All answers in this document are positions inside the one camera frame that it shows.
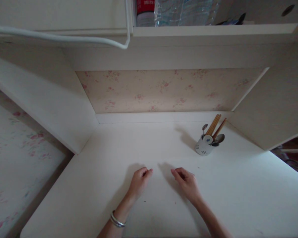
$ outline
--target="desk surface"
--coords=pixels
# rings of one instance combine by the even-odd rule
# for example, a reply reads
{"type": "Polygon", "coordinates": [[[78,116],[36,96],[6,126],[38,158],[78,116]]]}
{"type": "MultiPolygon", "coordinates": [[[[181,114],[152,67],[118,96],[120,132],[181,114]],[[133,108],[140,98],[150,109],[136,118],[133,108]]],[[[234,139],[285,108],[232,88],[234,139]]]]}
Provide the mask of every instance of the desk surface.
{"type": "Polygon", "coordinates": [[[124,237],[208,234],[171,168],[194,173],[204,199],[236,237],[298,237],[298,173],[229,123],[209,156],[194,151],[203,122],[100,124],[44,198],[21,238],[93,237],[142,166],[154,173],[124,237]]]}

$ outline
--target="silver bracelet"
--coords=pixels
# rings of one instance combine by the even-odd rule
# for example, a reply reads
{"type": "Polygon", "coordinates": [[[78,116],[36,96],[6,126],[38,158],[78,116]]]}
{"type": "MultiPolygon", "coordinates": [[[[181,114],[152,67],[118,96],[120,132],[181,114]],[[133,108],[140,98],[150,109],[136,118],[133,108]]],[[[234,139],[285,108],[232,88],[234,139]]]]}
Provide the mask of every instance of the silver bracelet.
{"type": "Polygon", "coordinates": [[[110,220],[112,221],[112,223],[117,226],[117,227],[125,227],[126,223],[121,223],[120,221],[118,221],[116,219],[116,217],[114,216],[114,212],[115,210],[112,211],[112,214],[110,215],[110,220]]]}

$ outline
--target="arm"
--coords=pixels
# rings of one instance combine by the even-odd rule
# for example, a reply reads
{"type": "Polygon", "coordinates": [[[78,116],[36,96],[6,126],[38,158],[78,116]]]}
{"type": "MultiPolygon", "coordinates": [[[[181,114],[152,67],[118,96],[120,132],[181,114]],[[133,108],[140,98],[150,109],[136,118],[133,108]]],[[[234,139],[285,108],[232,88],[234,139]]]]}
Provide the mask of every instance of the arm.
{"type": "Polygon", "coordinates": [[[216,238],[232,238],[233,236],[220,223],[220,221],[216,218],[214,213],[202,199],[194,174],[186,171],[184,168],[171,170],[171,173],[179,183],[187,199],[200,213],[210,231],[211,236],[216,238]]]}
{"type": "MultiPolygon", "coordinates": [[[[121,223],[126,223],[131,208],[144,192],[152,173],[153,169],[143,167],[133,174],[129,190],[114,212],[115,218],[121,223]]],[[[124,228],[116,227],[109,219],[97,238],[122,237],[123,231],[124,228]]]]}

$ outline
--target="utensil holder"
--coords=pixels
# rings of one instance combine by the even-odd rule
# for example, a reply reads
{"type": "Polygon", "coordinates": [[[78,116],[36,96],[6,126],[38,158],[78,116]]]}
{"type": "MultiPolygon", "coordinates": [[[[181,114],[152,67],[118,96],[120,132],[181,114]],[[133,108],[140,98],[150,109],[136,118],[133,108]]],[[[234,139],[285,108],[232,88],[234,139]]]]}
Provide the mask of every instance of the utensil holder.
{"type": "Polygon", "coordinates": [[[202,136],[200,137],[199,141],[195,145],[195,151],[202,156],[209,155],[214,148],[218,146],[211,146],[207,144],[205,141],[202,140],[202,136]]]}

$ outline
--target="chopsticks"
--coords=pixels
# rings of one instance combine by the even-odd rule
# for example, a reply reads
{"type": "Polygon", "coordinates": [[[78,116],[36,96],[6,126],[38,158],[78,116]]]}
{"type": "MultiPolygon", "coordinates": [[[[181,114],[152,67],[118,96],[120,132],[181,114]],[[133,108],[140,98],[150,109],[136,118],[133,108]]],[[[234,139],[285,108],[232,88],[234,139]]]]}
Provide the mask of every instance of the chopsticks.
{"type": "Polygon", "coordinates": [[[217,114],[205,135],[210,135],[210,136],[212,135],[212,133],[213,133],[215,127],[217,126],[220,118],[221,118],[221,114],[217,114]]]}
{"type": "Polygon", "coordinates": [[[219,128],[216,130],[216,132],[214,133],[214,135],[212,136],[213,141],[215,141],[216,136],[219,134],[220,130],[222,129],[222,127],[224,126],[226,122],[226,118],[223,120],[222,124],[219,126],[219,128]]]}

